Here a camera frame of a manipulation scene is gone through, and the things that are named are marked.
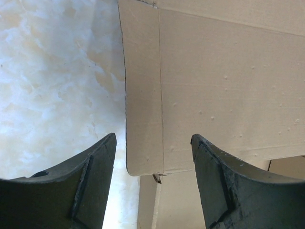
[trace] marble pattern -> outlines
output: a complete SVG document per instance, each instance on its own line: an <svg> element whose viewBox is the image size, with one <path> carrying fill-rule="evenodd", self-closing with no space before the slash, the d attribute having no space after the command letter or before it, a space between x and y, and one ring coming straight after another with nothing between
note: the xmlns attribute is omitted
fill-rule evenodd
<svg viewBox="0 0 305 229"><path fill-rule="evenodd" d="M0 0L0 177L31 176L115 132L104 228L136 228L124 77L117 0Z"/></svg>

